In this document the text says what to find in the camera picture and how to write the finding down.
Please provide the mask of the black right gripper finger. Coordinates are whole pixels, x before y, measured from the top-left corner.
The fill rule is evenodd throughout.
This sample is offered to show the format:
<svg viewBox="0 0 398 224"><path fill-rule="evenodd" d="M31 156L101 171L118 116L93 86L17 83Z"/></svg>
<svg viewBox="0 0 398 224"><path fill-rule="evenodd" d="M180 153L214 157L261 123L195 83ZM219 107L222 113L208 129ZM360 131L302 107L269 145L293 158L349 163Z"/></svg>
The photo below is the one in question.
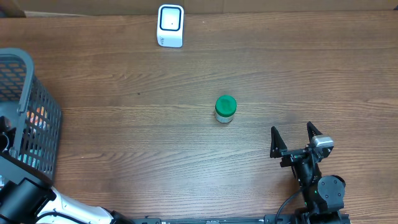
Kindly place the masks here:
<svg viewBox="0 0 398 224"><path fill-rule="evenodd" d="M315 127L315 125L311 121L307 123L307 132L310 143L316 143L318 140L318 136L322 135L322 133Z"/></svg>
<svg viewBox="0 0 398 224"><path fill-rule="evenodd" d="M286 151L287 146L275 126L271 127L271 152Z"/></svg>

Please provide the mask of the green lid jar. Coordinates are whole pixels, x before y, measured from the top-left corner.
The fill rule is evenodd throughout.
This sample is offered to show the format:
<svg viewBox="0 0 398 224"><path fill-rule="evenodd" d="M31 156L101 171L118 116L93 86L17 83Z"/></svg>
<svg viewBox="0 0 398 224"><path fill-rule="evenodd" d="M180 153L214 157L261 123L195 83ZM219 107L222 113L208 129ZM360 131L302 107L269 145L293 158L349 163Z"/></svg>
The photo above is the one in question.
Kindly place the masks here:
<svg viewBox="0 0 398 224"><path fill-rule="evenodd" d="M215 118L220 123L229 123L233 120L237 110L237 102L230 95L220 96L215 103Z"/></svg>

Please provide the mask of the orange tissue pack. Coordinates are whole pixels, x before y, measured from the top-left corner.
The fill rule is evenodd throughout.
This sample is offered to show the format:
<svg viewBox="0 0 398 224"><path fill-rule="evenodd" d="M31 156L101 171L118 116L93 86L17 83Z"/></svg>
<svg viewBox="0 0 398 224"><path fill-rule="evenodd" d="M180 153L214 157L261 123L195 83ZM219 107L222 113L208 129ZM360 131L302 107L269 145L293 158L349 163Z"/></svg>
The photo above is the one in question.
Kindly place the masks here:
<svg viewBox="0 0 398 224"><path fill-rule="evenodd" d="M48 131L50 129L50 125L46 122L48 117L49 113L43 106L37 108L35 113L28 111L27 118L35 126L35 128L30 128L31 132L35 134L37 129Z"/></svg>

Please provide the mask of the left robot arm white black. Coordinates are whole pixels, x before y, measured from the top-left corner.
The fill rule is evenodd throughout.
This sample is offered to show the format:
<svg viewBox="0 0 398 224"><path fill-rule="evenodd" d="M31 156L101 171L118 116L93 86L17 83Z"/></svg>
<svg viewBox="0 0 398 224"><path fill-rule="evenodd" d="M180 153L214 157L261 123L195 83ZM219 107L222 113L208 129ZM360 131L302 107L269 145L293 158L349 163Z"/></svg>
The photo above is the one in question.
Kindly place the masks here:
<svg viewBox="0 0 398 224"><path fill-rule="evenodd" d="M116 211L92 207L59 193L46 175L9 155L11 136L1 117L1 223L132 223Z"/></svg>

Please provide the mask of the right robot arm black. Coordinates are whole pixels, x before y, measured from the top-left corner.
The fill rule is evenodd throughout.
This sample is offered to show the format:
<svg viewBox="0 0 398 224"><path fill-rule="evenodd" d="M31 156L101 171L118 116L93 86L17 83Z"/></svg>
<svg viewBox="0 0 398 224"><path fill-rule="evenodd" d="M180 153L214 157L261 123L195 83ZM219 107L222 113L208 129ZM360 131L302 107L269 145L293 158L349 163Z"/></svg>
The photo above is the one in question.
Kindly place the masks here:
<svg viewBox="0 0 398 224"><path fill-rule="evenodd" d="M279 131L271 127L270 157L280 158L281 167L290 167L300 188L279 207L274 223L349 223L348 215L342 215L346 183L338 175L323 176L318 164L327 158L334 148L333 139L322 134L311 122L307 123L309 143L301 148L289 150ZM305 206L285 218L281 216L284 207L301 195Z"/></svg>

